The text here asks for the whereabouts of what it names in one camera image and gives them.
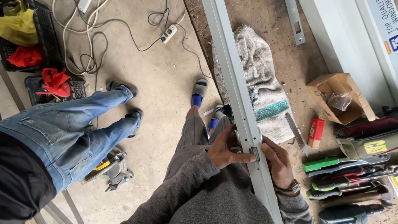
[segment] gray striped pants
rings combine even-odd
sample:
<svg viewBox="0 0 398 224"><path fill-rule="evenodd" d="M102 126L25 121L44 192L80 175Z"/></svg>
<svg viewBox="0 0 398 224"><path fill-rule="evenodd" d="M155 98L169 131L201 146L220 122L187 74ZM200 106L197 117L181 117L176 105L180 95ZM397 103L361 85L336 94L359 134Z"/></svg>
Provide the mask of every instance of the gray striped pants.
<svg viewBox="0 0 398 224"><path fill-rule="evenodd" d="M223 132L231 122L227 116L223 117L214 129L210 139L207 137L205 123L198 114L192 114L184 124L181 138L176 151L192 145L212 145L217 135Z"/></svg>

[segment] blue jeans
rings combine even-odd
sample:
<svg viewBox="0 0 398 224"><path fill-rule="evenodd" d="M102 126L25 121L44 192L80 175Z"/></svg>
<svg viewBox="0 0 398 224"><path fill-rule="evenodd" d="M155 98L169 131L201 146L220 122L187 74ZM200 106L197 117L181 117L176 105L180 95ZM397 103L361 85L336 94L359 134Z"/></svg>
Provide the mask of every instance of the blue jeans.
<svg viewBox="0 0 398 224"><path fill-rule="evenodd" d="M139 126L139 113L132 113L107 128L84 133L89 121L132 96L125 86L119 86L84 99L37 105L0 121L0 132L18 139L39 156L59 193L91 172Z"/></svg>

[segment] wristwatch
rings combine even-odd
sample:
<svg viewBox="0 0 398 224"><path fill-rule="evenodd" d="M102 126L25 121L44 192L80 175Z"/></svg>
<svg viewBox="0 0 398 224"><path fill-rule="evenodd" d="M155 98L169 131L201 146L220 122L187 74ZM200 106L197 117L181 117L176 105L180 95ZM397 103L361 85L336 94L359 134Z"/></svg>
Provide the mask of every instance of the wristwatch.
<svg viewBox="0 0 398 224"><path fill-rule="evenodd" d="M281 189L281 188L279 188L277 186L274 186L274 189L275 189L275 191L279 191L279 192L282 192L282 193L297 193L300 190L300 186L299 186L299 183L297 182L297 180L294 179L294 186L292 187L291 190Z"/></svg>

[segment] drill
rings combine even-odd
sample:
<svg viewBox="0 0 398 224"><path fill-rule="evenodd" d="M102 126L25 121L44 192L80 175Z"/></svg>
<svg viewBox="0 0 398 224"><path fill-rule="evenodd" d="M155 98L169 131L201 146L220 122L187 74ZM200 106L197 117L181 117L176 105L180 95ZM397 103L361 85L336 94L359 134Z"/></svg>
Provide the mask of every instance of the drill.
<svg viewBox="0 0 398 224"><path fill-rule="evenodd" d="M380 204L346 204L327 208L318 216L321 224L365 224L369 216L382 211L384 207Z"/></svg>

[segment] white towel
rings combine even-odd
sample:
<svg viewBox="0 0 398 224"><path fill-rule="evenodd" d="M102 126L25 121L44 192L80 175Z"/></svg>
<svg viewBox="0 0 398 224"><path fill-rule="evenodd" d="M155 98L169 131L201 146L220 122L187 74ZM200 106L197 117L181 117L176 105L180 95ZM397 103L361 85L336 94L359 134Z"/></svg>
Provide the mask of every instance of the white towel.
<svg viewBox="0 0 398 224"><path fill-rule="evenodd" d="M257 100L253 102L253 111L261 133L275 143L293 138L294 134L286 119L286 113L293 117L292 110L285 91L276 79L271 49L253 28L247 25L238 28L234 32L234 38L249 95L256 98L258 91ZM213 61L221 97L225 104L229 104L214 47Z"/></svg>

